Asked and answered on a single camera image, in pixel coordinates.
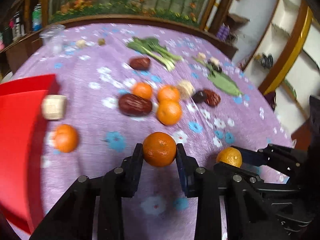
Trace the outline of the orange mandarin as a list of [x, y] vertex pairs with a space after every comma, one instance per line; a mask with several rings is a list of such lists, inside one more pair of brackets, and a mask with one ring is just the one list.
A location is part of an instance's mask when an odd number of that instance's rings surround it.
[[171, 101], [179, 102], [180, 92], [175, 86], [165, 85], [158, 90], [157, 100], [159, 102], [164, 101], [164, 100], [171, 100]]
[[57, 150], [63, 153], [70, 153], [77, 148], [79, 135], [73, 126], [61, 124], [55, 129], [53, 141]]
[[131, 88], [131, 93], [150, 100], [152, 98], [153, 90], [148, 83], [138, 82]]
[[176, 156], [176, 142], [166, 133], [152, 133], [143, 141], [143, 156], [151, 166], [169, 166]]
[[236, 148], [228, 147], [219, 152], [216, 157], [216, 162], [223, 162], [228, 165], [240, 168], [242, 165], [242, 155]]
[[159, 122], [165, 126], [176, 124], [182, 116], [182, 108], [180, 104], [172, 100], [163, 100], [159, 103], [156, 117]]

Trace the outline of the beige sugarcane chunk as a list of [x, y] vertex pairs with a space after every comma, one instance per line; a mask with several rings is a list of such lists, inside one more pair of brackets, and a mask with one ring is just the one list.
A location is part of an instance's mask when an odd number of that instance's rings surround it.
[[67, 97], [63, 95], [48, 95], [41, 103], [42, 116], [46, 120], [61, 120], [65, 117]]
[[195, 88], [188, 80], [181, 80], [176, 88], [180, 93], [181, 100], [188, 100], [195, 93]]

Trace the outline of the large dark red jujube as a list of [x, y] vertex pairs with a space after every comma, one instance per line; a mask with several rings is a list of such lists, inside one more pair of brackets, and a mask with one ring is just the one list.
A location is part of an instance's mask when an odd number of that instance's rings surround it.
[[152, 102], [134, 94], [123, 94], [118, 99], [118, 107], [127, 116], [146, 116], [152, 111]]

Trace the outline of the purple floral tablecloth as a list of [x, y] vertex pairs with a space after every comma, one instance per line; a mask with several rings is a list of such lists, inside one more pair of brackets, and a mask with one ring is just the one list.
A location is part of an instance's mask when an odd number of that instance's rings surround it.
[[[127, 48], [133, 37], [153, 36], [168, 51], [183, 57], [168, 72], [157, 61], [148, 71], [138, 72], [129, 66], [137, 52]], [[135, 145], [153, 132], [167, 133], [182, 143], [187, 155], [200, 166], [211, 168], [216, 155], [235, 145], [256, 151], [269, 143], [292, 146], [292, 142], [267, 142], [266, 128], [257, 112], [245, 102], [259, 101], [261, 94], [244, 73], [221, 51], [206, 40], [169, 29], [146, 25], [90, 24], [69, 28], [63, 32], [65, 48], [53, 56], [47, 46], [41, 47], [14, 75], [15, 79], [54, 73], [67, 97], [63, 122], [74, 126], [80, 135], [77, 149], [62, 153], [53, 147], [52, 135], [56, 122], [48, 124], [42, 157], [41, 187], [43, 209], [48, 212], [71, 184], [81, 175], [89, 178], [103, 176], [131, 155]], [[106, 44], [99, 46], [98, 39]], [[75, 43], [84, 39], [85, 48]], [[155, 114], [135, 118], [118, 109], [118, 98], [130, 92], [138, 82], [148, 83], [153, 92], [164, 85], [176, 85], [181, 80], [191, 82], [196, 90], [214, 90], [207, 79], [206, 68], [192, 58], [199, 52], [214, 57], [243, 92], [234, 97], [219, 92], [217, 107], [196, 105], [192, 100], [181, 101], [182, 117], [172, 126], [164, 126]]]

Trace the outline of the large green leaf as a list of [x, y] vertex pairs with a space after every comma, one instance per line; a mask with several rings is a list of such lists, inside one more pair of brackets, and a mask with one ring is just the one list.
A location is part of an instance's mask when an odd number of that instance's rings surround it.
[[243, 95], [243, 92], [240, 90], [238, 85], [223, 71], [221, 73], [214, 71], [212, 64], [209, 61], [202, 61], [194, 56], [192, 58], [208, 70], [207, 79], [216, 88], [230, 96], [239, 97]]

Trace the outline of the dark plum on leaf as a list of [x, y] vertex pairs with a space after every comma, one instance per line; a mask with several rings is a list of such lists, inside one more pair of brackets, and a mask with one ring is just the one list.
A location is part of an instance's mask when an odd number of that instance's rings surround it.
[[221, 73], [222, 72], [222, 68], [221, 66], [217, 66], [215, 64], [212, 64], [212, 68], [214, 71], [218, 72], [218, 73]]

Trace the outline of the beige sugarcane piece by leaf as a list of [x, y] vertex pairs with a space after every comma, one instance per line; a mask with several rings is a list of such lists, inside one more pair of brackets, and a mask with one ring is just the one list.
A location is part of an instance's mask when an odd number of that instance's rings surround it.
[[214, 58], [214, 57], [211, 57], [211, 58], [209, 59], [209, 62], [210, 62], [211, 64], [216, 65], [216, 66], [219, 66], [219, 65], [220, 65], [220, 61], [219, 61], [218, 59]]

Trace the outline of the beige sugarcane piece far right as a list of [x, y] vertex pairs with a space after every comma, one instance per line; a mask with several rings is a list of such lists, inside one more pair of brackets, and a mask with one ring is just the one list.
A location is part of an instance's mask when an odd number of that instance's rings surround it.
[[199, 60], [205, 61], [205, 60], [206, 60], [206, 55], [205, 55], [204, 53], [199, 52], [199, 53], [197, 54], [197, 58], [198, 58]]

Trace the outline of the red plastic tray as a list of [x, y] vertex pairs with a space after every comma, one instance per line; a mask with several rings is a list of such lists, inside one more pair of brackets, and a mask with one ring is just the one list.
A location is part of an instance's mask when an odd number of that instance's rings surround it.
[[59, 89], [54, 74], [1, 84], [1, 213], [27, 233], [44, 217], [40, 177], [47, 120], [41, 104]]

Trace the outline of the purple bottles on cabinet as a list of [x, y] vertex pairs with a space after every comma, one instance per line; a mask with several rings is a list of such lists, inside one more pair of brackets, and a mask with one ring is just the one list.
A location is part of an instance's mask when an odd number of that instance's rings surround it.
[[225, 25], [224, 23], [221, 24], [218, 32], [216, 33], [216, 37], [221, 40], [225, 41], [230, 33], [230, 28], [228, 25]]

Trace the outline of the green bok choy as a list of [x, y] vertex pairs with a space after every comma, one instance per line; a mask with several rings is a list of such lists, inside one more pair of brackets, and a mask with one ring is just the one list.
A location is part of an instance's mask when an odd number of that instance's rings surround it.
[[175, 69], [175, 64], [182, 61], [183, 57], [172, 54], [166, 47], [161, 46], [159, 40], [155, 37], [137, 38], [126, 44], [127, 48], [133, 49], [143, 55], [148, 55], [161, 63], [167, 71]]

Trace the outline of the small green grape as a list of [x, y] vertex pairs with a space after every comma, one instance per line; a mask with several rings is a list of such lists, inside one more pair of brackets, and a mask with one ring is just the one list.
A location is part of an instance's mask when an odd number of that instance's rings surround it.
[[99, 44], [99, 46], [105, 45], [106, 44], [105, 39], [104, 38], [99, 38], [98, 39], [98, 44]]

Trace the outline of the beige sugarcane piece far left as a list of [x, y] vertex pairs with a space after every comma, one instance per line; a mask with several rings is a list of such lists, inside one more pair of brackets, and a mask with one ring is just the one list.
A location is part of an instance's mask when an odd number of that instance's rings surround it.
[[79, 49], [82, 49], [82, 48], [85, 48], [87, 46], [87, 42], [86, 40], [84, 39], [80, 39], [80, 40], [77, 40], [75, 45], [79, 48]]

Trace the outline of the clear plastic container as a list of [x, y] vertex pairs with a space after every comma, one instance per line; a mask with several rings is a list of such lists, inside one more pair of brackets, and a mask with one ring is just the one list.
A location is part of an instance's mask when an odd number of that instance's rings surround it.
[[44, 46], [47, 46], [53, 56], [59, 55], [63, 50], [63, 31], [65, 26], [61, 24], [46, 27], [40, 33]]

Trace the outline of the blue green bottle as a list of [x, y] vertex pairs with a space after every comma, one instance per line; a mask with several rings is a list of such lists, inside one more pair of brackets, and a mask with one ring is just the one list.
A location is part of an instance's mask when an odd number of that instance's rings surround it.
[[40, 3], [37, 4], [32, 13], [32, 30], [38, 31], [42, 28], [42, 8]]

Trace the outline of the wooden cabinet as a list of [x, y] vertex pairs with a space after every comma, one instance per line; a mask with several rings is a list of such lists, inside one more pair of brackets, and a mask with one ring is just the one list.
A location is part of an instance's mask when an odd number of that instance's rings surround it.
[[[40, 33], [48, 26], [61, 24], [77, 27], [91, 23], [126, 23], [163, 27], [204, 38], [232, 59], [238, 51], [235, 40], [227, 37], [221, 41], [216, 33], [221, 24], [230, 28], [242, 22], [239, 16], [232, 16], [229, 9], [233, 0], [209, 0], [199, 25], [142, 15], [89, 15], [60, 22], [49, 22], [49, 0], [1, 0], [1, 76], [16, 72], [42, 45]], [[32, 30], [32, 13], [39, 4], [42, 8], [42, 28]]]

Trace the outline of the white wall shelf unit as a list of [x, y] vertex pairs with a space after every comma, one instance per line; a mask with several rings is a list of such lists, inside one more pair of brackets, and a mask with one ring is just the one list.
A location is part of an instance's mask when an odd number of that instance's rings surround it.
[[311, 140], [310, 96], [319, 95], [319, 24], [305, 0], [278, 0], [245, 75], [261, 94], [245, 102], [267, 129], [267, 142]]

